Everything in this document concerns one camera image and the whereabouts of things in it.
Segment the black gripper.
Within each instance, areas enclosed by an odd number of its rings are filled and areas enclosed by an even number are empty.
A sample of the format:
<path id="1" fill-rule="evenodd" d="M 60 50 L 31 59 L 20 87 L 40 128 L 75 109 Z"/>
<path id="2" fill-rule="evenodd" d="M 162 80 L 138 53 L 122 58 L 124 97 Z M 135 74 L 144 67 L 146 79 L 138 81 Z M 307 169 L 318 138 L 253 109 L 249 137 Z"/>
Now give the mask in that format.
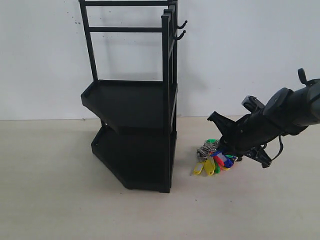
<path id="1" fill-rule="evenodd" d="M 265 105 L 256 97 L 248 95 L 242 105 L 249 110 L 238 120 L 227 118 L 214 111 L 207 120 L 213 122 L 221 133 L 219 148 L 223 153 L 243 156 L 268 168 L 272 159 L 265 151 L 267 144 L 278 137 L 280 128 L 263 114 Z"/>

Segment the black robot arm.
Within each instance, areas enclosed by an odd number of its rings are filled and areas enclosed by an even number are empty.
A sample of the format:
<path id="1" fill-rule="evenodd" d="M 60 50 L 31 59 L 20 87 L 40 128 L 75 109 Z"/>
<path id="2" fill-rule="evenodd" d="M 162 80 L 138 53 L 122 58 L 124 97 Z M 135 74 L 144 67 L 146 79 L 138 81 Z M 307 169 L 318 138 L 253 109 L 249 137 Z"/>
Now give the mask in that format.
<path id="1" fill-rule="evenodd" d="M 266 104 L 248 95 L 242 105 L 249 111 L 234 121 L 214 111 L 207 120 L 221 133 L 218 151 L 237 158 L 244 156 L 268 168 L 273 158 L 265 151 L 274 139 L 296 136 L 320 122 L 320 80 L 308 80 L 303 68 L 297 71 L 303 88 L 278 90 Z"/>

